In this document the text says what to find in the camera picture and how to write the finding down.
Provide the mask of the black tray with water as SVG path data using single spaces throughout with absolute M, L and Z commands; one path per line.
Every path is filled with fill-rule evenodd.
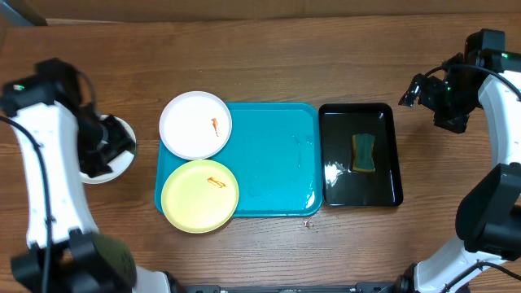
M 328 103 L 319 108 L 322 193 L 332 207 L 390 207 L 404 193 L 392 108 L 386 103 Z M 374 135 L 373 173 L 352 170 L 352 136 Z

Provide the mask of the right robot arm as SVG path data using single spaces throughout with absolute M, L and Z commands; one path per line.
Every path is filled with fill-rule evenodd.
M 434 124 L 464 133 L 470 113 L 484 110 L 492 151 L 491 171 L 459 204 L 456 234 L 430 258 L 412 264 L 387 292 L 468 292 L 487 269 L 520 257 L 520 55 L 505 49 L 506 35 L 483 28 L 465 50 L 438 69 L 416 75 L 399 103 L 423 105 Z

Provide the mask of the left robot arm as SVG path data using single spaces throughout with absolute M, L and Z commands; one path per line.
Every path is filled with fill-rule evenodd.
M 28 251 L 11 258 L 14 279 L 32 292 L 164 292 L 182 285 L 170 273 L 137 265 L 121 241 L 100 234 L 85 184 L 119 177 L 134 161 L 128 123 L 83 103 L 86 77 L 48 59 L 6 83 L 1 119 L 19 142 L 28 189 Z

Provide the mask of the green yellow sponge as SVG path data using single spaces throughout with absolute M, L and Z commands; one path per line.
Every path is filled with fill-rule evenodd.
M 357 173 L 373 173 L 375 171 L 373 149 L 374 135 L 358 133 L 352 136 L 352 170 Z

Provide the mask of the small debris on table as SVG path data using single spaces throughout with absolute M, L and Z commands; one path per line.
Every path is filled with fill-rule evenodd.
M 304 223 L 304 227 L 308 228 L 308 229 L 312 229 L 314 227 L 314 223 L 311 222 L 312 218 L 308 218 L 306 220 L 303 221 Z

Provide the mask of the white plate with sauce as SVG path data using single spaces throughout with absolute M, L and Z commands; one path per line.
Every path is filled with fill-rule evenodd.
M 160 115 L 162 143 L 185 160 L 214 156 L 229 141 L 232 129 L 229 108 L 216 95 L 204 91 L 178 95 Z

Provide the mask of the teal plastic tray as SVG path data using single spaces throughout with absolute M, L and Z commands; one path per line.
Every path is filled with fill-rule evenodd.
M 307 103 L 228 103 L 233 129 L 212 157 L 239 184 L 236 217 L 311 216 L 322 205 L 317 110 Z

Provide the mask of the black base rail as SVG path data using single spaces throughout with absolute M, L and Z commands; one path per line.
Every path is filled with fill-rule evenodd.
M 173 293 L 398 293 L 412 292 L 393 282 L 359 282 L 341 286 L 242 286 L 220 287 L 218 285 L 182 286 L 174 282 Z

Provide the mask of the yellow plate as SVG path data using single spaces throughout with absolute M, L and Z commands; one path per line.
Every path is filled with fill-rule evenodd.
M 160 204 L 175 228 L 204 234 L 223 226 L 239 203 L 234 174 L 213 160 L 192 160 L 175 169 L 163 185 Z

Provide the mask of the dark object top left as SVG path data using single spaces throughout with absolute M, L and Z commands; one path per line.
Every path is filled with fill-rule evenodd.
M 1 17 L 13 26 L 47 26 L 46 19 L 27 0 L 1 0 Z

